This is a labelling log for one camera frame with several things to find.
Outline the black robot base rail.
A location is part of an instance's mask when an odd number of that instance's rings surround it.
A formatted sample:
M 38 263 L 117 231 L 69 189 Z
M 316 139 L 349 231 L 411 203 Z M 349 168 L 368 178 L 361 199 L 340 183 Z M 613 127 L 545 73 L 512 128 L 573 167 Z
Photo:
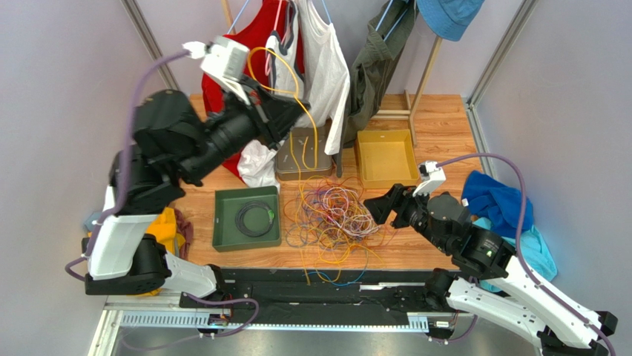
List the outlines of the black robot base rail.
M 203 303 L 182 293 L 109 297 L 122 325 L 193 329 L 206 337 L 232 331 L 412 332 L 443 340 L 470 326 L 425 288 L 428 271 L 226 269 L 226 283 Z

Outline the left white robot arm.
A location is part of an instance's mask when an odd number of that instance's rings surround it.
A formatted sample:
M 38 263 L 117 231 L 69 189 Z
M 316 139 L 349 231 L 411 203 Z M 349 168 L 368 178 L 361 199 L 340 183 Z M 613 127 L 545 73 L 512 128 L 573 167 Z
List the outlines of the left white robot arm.
M 250 77 L 242 91 L 224 94 L 224 108 L 201 119 L 178 90 L 161 90 L 132 108 L 132 143 L 114 158 L 102 216 L 87 239 L 88 295 L 138 295 L 156 289 L 207 297 L 220 290 L 219 267 L 197 265 L 172 254 L 148 232 L 183 184 L 203 179 L 248 143 L 275 148 L 310 104 L 296 94 L 272 93 Z

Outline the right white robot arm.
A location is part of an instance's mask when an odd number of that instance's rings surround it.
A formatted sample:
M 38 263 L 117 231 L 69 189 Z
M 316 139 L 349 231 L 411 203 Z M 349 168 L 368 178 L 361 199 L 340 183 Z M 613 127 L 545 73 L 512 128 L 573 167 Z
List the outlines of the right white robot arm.
M 455 197 L 414 195 L 412 186 L 395 184 L 382 197 L 364 203 L 377 224 L 396 213 L 394 228 L 412 227 L 452 264 L 480 282 L 497 286 L 505 297 L 482 289 L 467 278 L 437 268 L 425 282 L 439 305 L 469 312 L 517 334 L 541 355 L 612 355 L 608 336 L 617 318 L 593 311 L 561 295 L 524 267 L 516 249 L 496 233 L 473 224 L 469 210 Z

